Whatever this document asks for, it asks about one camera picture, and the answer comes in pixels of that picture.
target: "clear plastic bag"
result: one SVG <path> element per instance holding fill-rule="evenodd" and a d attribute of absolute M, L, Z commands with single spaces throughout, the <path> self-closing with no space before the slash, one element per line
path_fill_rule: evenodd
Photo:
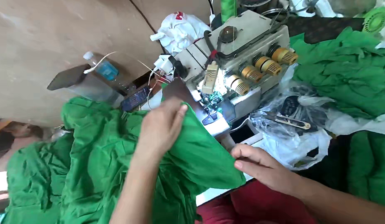
<path fill-rule="evenodd" d="M 290 170 L 307 169 L 321 161 L 328 153 L 331 137 L 323 129 L 327 121 L 326 108 L 321 105 L 333 101 L 317 97 L 315 89 L 292 80 L 281 83 L 261 100 L 260 109 L 250 114 L 255 128 L 263 133 L 258 147 L 269 152 Z M 311 127 L 304 130 L 268 119 L 266 112 L 288 116 Z M 314 157 L 307 156 L 318 148 Z"/>

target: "small fan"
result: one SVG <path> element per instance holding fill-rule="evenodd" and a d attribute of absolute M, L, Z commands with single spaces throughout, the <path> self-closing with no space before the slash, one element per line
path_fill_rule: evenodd
<path fill-rule="evenodd" d="M 378 33 L 385 26 L 385 7 L 374 8 L 364 16 L 363 32 Z"/>

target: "green fabric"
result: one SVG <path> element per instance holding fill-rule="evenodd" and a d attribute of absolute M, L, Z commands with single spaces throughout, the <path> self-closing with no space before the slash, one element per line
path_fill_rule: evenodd
<path fill-rule="evenodd" d="M 385 114 L 385 49 L 372 35 L 346 28 L 336 39 L 307 44 L 303 35 L 291 38 L 299 55 L 294 79 L 314 86 L 322 96 L 352 117 Z"/>
<path fill-rule="evenodd" d="M 71 99 L 62 119 L 74 134 L 30 145 L 9 161 L 10 206 L 4 223 L 108 223 L 146 113 Z M 209 187 L 244 183 L 234 159 L 189 108 L 179 138 L 160 164 L 153 222 L 194 223 L 196 195 Z"/>
<path fill-rule="evenodd" d="M 385 206 L 385 135 L 359 131 L 351 139 L 349 192 Z"/>

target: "plastic bottle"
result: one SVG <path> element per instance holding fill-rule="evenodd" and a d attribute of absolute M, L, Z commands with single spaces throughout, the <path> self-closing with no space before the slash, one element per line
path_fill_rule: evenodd
<path fill-rule="evenodd" d="M 102 56 L 93 54 L 93 52 L 88 51 L 84 54 L 84 59 L 90 61 L 89 64 L 93 67 L 100 60 Z M 96 72 L 101 74 L 105 79 L 112 81 L 119 74 L 118 69 L 116 69 L 109 61 L 104 59 L 101 63 L 96 67 Z"/>
<path fill-rule="evenodd" d="M 94 67 L 103 57 L 101 55 L 94 54 L 88 51 L 84 54 L 84 59 L 89 61 L 89 64 Z M 111 81 L 117 89 L 120 89 L 124 94 L 132 93 L 136 90 L 135 84 L 124 85 L 122 77 L 119 78 L 119 71 L 106 59 L 102 60 L 101 63 L 96 67 L 96 72 L 102 75 L 105 79 Z"/>

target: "left hand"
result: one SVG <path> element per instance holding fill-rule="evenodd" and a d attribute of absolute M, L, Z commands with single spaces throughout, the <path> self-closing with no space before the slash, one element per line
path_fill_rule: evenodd
<path fill-rule="evenodd" d="M 143 119 L 136 152 L 147 157 L 162 158 L 180 134 L 188 106 L 171 98 L 150 111 Z"/>

